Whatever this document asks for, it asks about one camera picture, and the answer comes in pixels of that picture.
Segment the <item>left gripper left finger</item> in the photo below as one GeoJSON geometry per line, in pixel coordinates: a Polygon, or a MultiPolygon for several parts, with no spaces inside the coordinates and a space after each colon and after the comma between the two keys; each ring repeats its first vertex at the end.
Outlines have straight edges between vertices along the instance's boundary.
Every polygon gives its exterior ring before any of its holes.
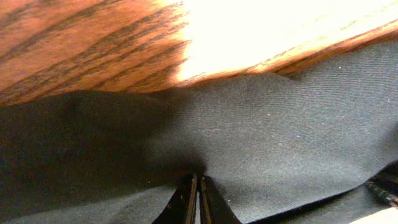
{"type": "Polygon", "coordinates": [[[152,224],[194,224],[198,178],[188,174],[181,179],[169,202],[152,224]]]}

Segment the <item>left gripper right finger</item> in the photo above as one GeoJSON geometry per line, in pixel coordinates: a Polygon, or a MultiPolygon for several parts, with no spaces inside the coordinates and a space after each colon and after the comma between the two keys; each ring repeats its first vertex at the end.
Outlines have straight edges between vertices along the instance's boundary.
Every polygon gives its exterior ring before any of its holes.
{"type": "Polygon", "coordinates": [[[199,183],[201,224],[242,224],[210,177],[201,177],[199,183]]]}

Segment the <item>black t-shirt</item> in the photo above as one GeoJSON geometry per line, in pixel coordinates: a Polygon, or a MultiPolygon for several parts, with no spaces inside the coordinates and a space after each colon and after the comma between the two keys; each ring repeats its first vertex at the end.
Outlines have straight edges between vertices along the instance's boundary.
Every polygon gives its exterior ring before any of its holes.
{"type": "Polygon", "coordinates": [[[1,221],[151,223],[188,173],[244,223],[350,223],[382,210],[365,181],[397,160],[397,43],[294,78],[153,94],[76,91],[1,108],[1,221]]]}

